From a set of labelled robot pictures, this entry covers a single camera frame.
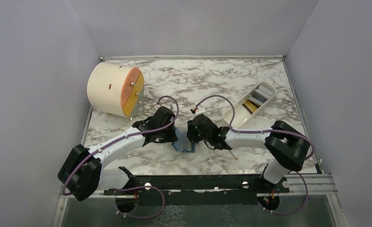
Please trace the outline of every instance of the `black mount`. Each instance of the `black mount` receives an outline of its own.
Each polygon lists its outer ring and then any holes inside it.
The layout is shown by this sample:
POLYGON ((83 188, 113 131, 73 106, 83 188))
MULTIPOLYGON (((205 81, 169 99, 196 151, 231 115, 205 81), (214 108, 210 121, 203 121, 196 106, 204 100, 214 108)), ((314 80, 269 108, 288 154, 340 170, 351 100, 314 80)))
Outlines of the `black mount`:
MULTIPOLYGON (((271 128, 300 134, 300 132, 283 121, 276 121, 271 128)), ((284 168, 300 171, 306 160, 310 144, 299 137, 272 132, 266 137, 265 146, 284 168)))
MULTIPOLYGON (((76 166, 89 155, 89 149, 79 144, 69 153, 68 158, 58 173, 58 179, 65 183, 76 166)), ((72 177, 67 189, 79 200, 88 198, 98 187, 101 174, 101 160, 91 157, 72 177)))
POLYGON ((193 120, 187 121, 187 138, 190 142, 206 141, 218 150, 230 150, 225 142, 229 127, 217 127, 210 118, 204 114, 197 115, 193 120))
MULTIPOLYGON (((161 106, 160 108, 158 108, 158 110, 152 117, 148 117, 143 121, 135 122, 132 126, 140 131, 153 130, 169 124, 171 121, 173 121, 174 118, 175 114, 173 113, 172 110, 164 106, 161 106)), ((174 124, 172 124, 171 126, 167 127, 164 130, 143 134, 143 136, 146 138, 143 146, 151 142, 168 143, 177 141, 174 124)))
MULTIPOLYGON (((271 193, 271 189, 265 188, 260 183, 260 174, 240 175, 133 175, 125 167, 120 167, 129 177, 124 188, 142 186, 146 183, 163 190, 166 205, 218 205, 218 204, 243 204, 258 205, 258 193, 271 193), (217 192, 195 192, 194 190, 227 189, 217 192)), ((289 189, 282 186, 286 181, 283 177, 273 190, 276 193, 288 193, 289 189)), ((117 192, 104 190, 104 195, 134 195, 134 191, 117 192)), ((137 206, 160 206, 161 195, 151 189, 139 189, 137 191, 137 206)), ((117 204, 134 205, 133 197, 128 199, 116 199, 117 204)))
POLYGON ((281 202, 279 196, 263 196, 257 198, 258 202, 267 210, 276 210, 281 202))

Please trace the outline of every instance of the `cable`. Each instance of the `cable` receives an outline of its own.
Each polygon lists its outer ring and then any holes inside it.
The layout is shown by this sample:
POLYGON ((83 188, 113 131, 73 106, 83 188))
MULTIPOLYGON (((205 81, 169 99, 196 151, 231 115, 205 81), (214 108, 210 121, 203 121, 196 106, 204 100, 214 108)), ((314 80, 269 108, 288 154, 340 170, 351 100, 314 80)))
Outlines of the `cable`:
POLYGON ((209 99, 209 98, 212 98, 212 97, 220 97, 220 98, 223 98, 225 99, 229 104, 230 106, 232 107, 232 118, 230 119, 230 122, 229 122, 229 129, 233 132, 237 132, 237 133, 249 133, 249 134, 258 134, 258 133, 267 133, 267 132, 277 132, 277 133, 283 133, 283 134, 288 134, 288 135, 291 135, 291 136, 295 136, 295 137, 299 137, 301 139, 304 139, 305 141, 307 141, 310 146, 311 146, 311 152, 310 154, 306 157, 306 160, 311 158, 313 155, 314 155, 314 146, 313 144, 311 143, 310 139, 303 136, 303 135, 300 135, 298 133, 295 133, 295 132, 291 132, 291 131, 283 131, 283 130, 277 130, 277 129, 266 129, 266 130, 262 130, 262 131, 248 131, 248 130, 236 130, 232 127, 232 122, 233 122, 233 119, 235 118, 235 107, 233 106, 232 102, 229 101, 229 99, 227 99, 226 97, 224 96, 221 96, 221 95, 212 95, 212 96, 208 96, 208 97, 205 97, 204 99, 202 99, 199 103, 196 104, 196 107, 199 106, 201 103, 203 103, 205 100, 209 99))
POLYGON ((304 197, 304 201, 299 208, 297 208, 296 210, 291 211, 291 212, 282 213, 282 212, 276 212, 276 211, 273 211, 273 210, 268 210, 268 209, 264 208, 263 205, 261 205, 261 203, 258 203, 258 204, 260 204, 260 206, 265 211, 267 211, 269 213, 272 213, 272 214, 276 214, 276 215, 291 215, 291 214, 295 214, 295 213, 299 212, 301 209, 303 209, 304 206, 306 206, 306 204, 309 202, 309 189, 307 188, 307 183, 304 180, 303 176, 299 172, 296 172, 296 173, 300 176, 301 180, 303 181, 304 188, 306 189, 306 196, 304 197))
MULTIPOLYGON (((147 134, 147 133, 152 133, 152 132, 160 131, 160 130, 166 129, 167 127, 169 127, 169 126, 171 126, 171 125, 173 125, 175 123, 175 120, 177 119, 177 116, 179 115, 179 105, 177 104, 177 101, 173 97, 171 97, 171 96, 162 96, 161 98, 158 99, 157 105, 160 104, 159 102, 163 98, 170 98, 170 99, 172 99, 172 101, 174 101, 174 103, 176 105, 176 115, 175 115, 175 118, 173 119, 173 121, 171 121, 169 124, 167 124, 165 126, 162 126, 161 128, 157 128, 157 129, 153 129, 153 130, 147 130, 147 131, 140 131, 140 132, 130 133, 129 135, 127 135, 127 137, 137 136, 137 135, 142 135, 142 134, 147 134)), ((121 141, 121 140, 123 140, 125 138, 126 138, 125 136, 119 137, 119 138, 111 141, 110 143, 107 143, 106 145, 100 147, 99 149, 104 150, 104 149, 108 148, 109 146, 111 146, 111 145, 113 145, 113 144, 115 144, 115 143, 117 143, 117 142, 119 142, 119 141, 121 141)), ((98 150, 93 151, 85 159, 83 159, 76 166, 76 168, 74 168, 74 170, 69 175, 68 179, 66 179, 65 183, 63 184, 63 187, 62 187, 62 190, 61 190, 62 195, 72 195, 71 192, 68 192, 68 193, 65 192, 66 188, 68 187, 69 182, 71 181, 71 179, 73 178, 73 176, 76 174, 76 172, 81 168, 81 166, 85 162, 87 162, 88 159, 90 159, 92 156, 94 156, 96 153, 98 153, 98 150)))
POLYGON ((124 217, 131 217, 131 218, 138 218, 138 219, 149 219, 149 218, 153 218, 157 215, 159 215, 161 212, 164 211, 164 208, 165 208, 165 197, 164 197, 164 194, 162 193, 162 191, 160 189, 158 189, 157 187, 154 187, 154 186, 138 186, 138 187, 133 187, 133 188, 126 188, 126 189, 116 189, 116 188, 113 188, 112 190, 114 191, 117 191, 117 192, 126 192, 126 191, 131 191, 131 190, 137 190, 137 189, 140 189, 140 188, 152 188, 152 189, 155 189, 156 191, 158 191, 162 197, 162 206, 161 206, 161 209, 153 214, 153 215, 149 215, 149 216, 137 216, 137 215, 132 215, 132 214, 127 214, 127 213, 122 213, 117 205, 115 204, 115 208, 116 208, 116 214, 122 214, 124 217))
POLYGON ((208 149, 210 149, 210 150, 215 150, 214 148, 209 147, 208 144, 207 144, 207 142, 205 142, 205 140, 203 140, 203 142, 204 142, 204 144, 206 145, 206 147, 207 147, 208 149))

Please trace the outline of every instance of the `screw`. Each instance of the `screw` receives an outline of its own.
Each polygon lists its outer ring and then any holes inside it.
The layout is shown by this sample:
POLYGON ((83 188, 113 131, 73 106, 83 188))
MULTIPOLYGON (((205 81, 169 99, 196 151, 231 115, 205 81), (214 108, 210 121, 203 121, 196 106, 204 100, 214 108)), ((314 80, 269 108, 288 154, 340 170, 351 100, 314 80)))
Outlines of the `screw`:
POLYGON ((248 182, 247 181, 244 181, 242 183, 242 187, 247 189, 248 188, 248 182))
POLYGON ((149 186, 151 186, 151 184, 150 183, 146 183, 144 186, 146 186, 146 190, 150 190, 151 188, 149 187, 149 186))
POLYGON ((289 188, 289 182, 287 182, 287 181, 283 181, 283 182, 282 182, 282 186, 283 186, 284 188, 289 188))

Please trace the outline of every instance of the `glass panel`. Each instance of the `glass panel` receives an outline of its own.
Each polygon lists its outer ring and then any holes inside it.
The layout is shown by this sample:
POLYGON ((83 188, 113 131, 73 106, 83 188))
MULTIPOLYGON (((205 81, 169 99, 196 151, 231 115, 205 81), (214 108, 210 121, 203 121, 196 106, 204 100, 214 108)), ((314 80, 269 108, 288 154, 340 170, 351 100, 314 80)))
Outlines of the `glass panel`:
MULTIPOLYGON (((299 207, 303 196, 285 196, 277 211, 291 211, 299 207)), ((150 215, 159 207, 136 207, 134 215, 150 215)), ((271 215, 260 206, 209 205, 166 206, 152 219, 123 218, 116 215, 114 199, 88 198, 85 201, 69 199, 62 226, 64 227, 335 227, 325 195, 313 195, 300 212, 289 216, 271 215)))

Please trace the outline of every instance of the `yellow object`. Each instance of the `yellow object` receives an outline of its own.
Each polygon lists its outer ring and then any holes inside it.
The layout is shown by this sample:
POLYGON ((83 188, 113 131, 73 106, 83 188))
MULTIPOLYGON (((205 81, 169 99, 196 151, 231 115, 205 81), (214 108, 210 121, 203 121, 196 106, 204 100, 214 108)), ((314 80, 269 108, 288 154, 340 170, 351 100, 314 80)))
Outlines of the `yellow object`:
POLYGON ((140 93, 143 89, 143 86, 144 86, 144 77, 143 77, 143 74, 140 72, 140 75, 137 78, 136 83, 134 84, 134 87, 129 96, 129 99, 127 100, 126 104, 123 107, 123 112, 125 116, 129 117, 130 113, 132 113, 134 105, 136 105, 136 102, 139 98, 136 93, 140 93))
POLYGON ((253 113, 254 113, 254 111, 256 111, 256 110, 258 109, 255 105, 253 105, 253 104, 251 103, 250 100, 246 100, 245 105, 246 105, 246 107, 249 108, 249 110, 250 110, 251 112, 253 112, 253 113))

